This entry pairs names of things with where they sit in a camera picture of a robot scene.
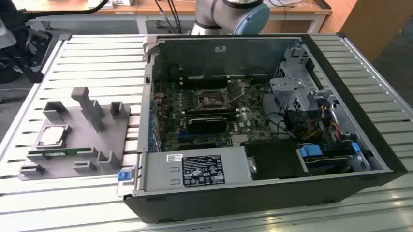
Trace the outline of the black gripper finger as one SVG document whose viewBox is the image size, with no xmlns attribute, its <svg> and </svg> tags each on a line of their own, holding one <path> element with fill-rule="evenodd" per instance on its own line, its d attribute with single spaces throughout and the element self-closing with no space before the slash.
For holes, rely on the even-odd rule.
<svg viewBox="0 0 413 232">
<path fill-rule="evenodd" d="M 41 63 L 22 61 L 22 73 L 25 74 L 30 83 L 41 83 L 44 74 L 41 73 Z"/>
</svg>

